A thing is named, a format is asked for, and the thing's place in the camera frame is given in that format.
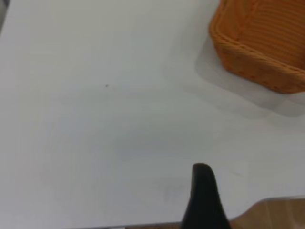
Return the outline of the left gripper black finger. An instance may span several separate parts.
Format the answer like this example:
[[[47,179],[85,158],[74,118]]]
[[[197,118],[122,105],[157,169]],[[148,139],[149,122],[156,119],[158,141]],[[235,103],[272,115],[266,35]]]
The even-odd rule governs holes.
[[[215,175],[207,164],[193,165],[190,200],[182,229],[230,229],[221,203]]]

